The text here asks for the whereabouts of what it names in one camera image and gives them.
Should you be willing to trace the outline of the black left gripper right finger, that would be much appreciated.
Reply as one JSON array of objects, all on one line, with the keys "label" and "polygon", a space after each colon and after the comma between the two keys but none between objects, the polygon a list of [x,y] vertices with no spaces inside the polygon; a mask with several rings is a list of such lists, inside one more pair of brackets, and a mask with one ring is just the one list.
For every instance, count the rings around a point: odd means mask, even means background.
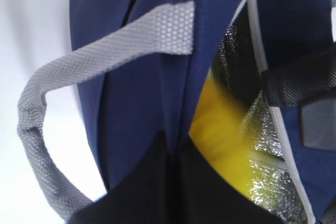
[{"label": "black left gripper right finger", "polygon": [[253,178],[243,196],[212,169],[192,141],[184,143],[178,161],[176,223],[308,223],[287,171],[249,161]]}]

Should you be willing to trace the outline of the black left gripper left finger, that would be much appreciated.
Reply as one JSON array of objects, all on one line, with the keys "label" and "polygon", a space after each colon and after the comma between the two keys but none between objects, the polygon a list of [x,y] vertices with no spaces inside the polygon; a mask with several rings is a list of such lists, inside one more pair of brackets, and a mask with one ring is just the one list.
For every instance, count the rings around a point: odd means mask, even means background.
[{"label": "black left gripper left finger", "polygon": [[68,223],[175,223],[169,188],[166,137],[158,132],[134,170]]}]

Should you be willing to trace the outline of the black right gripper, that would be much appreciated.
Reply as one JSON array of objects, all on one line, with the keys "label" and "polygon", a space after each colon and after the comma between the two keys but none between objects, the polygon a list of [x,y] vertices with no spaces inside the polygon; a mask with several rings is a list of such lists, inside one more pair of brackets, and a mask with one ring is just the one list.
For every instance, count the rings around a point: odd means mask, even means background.
[{"label": "black right gripper", "polygon": [[[305,100],[335,92],[335,43],[261,74],[269,106],[297,106]],[[335,147],[335,96],[307,101],[300,107],[300,137],[305,147]]]}]

